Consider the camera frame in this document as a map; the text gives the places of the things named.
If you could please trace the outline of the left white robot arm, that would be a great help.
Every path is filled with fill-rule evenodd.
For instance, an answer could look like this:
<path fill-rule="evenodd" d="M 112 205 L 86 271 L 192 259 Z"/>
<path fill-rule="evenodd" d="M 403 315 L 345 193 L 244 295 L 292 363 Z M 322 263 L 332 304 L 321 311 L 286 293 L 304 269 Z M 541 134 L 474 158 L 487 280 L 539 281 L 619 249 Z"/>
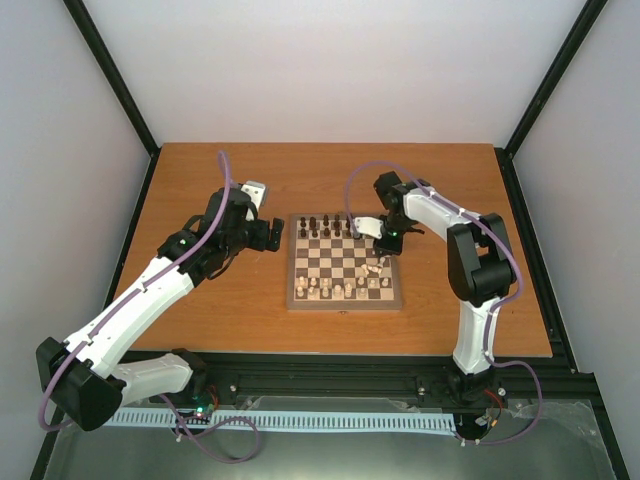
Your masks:
<path fill-rule="evenodd" d="M 128 404 L 161 394 L 186 402 L 206 399 L 204 362 L 185 349 L 124 364 L 131 345 L 173 304 L 205 280 L 214 280 L 244 249 L 278 251 L 283 220 L 261 220 L 265 185 L 248 181 L 214 193 L 202 215 L 161 245 L 139 278 L 94 320 L 36 350 L 46 400 L 84 431 L 110 420 Z"/>

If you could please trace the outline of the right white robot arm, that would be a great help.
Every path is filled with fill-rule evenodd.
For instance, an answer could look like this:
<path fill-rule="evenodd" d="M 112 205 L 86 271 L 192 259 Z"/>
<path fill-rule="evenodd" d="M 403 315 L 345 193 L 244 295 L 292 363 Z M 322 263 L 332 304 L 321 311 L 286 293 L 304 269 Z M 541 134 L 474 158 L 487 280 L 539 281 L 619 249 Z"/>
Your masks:
<path fill-rule="evenodd" d="M 403 183 L 393 171 L 380 175 L 374 190 L 387 210 L 371 234 L 376 254 L 401 254 L 404 236 L 417 233 L 417 224 L 446 242 L 448 281 L 460 301 L 453 360 L 466 375 L 488 370 L 494 319 L 519 274 L 502 217 L 466 210 L 428 184 Z"/>

